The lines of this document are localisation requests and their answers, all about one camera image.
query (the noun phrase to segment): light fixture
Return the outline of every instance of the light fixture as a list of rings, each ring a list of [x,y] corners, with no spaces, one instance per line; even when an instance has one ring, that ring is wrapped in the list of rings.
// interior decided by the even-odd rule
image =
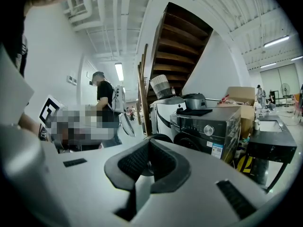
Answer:
[[[291,61],[295,61],[295,60],[298,60],[298,59],[301,59],[301,58],[303,58],[303,56],[299,56],[299,57],[293,58],[293,59],[291,59]]]
[[[271,46],[271,45],[280,43],[280,42],[285,41],[285,40],[288,40],[288,39],[289,39],[289,36],[288,36],[288,35],[285,35],[285,36],[283,36],[282,38],[279,38],[279,39],[276,39],[276,40],[273,40],[273,41],[271,41],[271,42],[268,42],[268,43],[264,44],[264,47],[269,47],[269,46]]]
[[[124,77],[123,77],[122,63],[116,63],[115,67],[119,77],[119,81],[123,81]]]
[[[271,63],[271,64],[268,64],[268,65],[265,65],[265,66],[261,66],[260,68],[264,68],[264,67],[267,67],[267,66],[273,66],[273,65],[276,65],[276,63]]]

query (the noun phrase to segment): washing machine knob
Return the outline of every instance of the washing machine knob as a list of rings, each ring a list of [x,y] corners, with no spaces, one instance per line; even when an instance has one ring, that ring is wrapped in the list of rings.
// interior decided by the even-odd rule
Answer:
[[[204,127],[204,134],[206,134],[207,136],[212,136],[214,133],[214,128],[210,125],[207,125]]]

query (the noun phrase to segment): cardboard box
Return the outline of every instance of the cardboard box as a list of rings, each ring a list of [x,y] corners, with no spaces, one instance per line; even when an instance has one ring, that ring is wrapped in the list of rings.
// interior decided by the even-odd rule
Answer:
[[[226,95],[229,95],[228,100],[232,99],[237,102],[246,103],[248,105],[233,105],[233,104],[218,104],[218,107],[241,107],[241,138],[247,138],[251,128],[253,127],[253,121],[255,118],[255,88],[253,87],[229,87]]]

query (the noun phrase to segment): rice cooker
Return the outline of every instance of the rice cooker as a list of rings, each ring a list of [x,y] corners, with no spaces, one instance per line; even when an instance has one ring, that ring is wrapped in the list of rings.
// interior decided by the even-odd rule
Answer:
[[[191,110],[199,110],[207,108],[206,99],[201,93],[193,93],[182,96],[185,100],[186,107]]]

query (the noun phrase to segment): red chair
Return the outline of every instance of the red chair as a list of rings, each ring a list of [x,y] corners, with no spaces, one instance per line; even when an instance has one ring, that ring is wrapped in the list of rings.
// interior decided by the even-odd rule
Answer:
[[[303,109],[299,107],[299,100],[300,100],[300,93],[295,94],[294,95],[294,106],[295,106],[294,115],[295,115],[295,112],[298,110],[299,111],[298,118],[299,118],[300,112],[301,112],[301,117],[302,117],[302,111],[303,111]]]

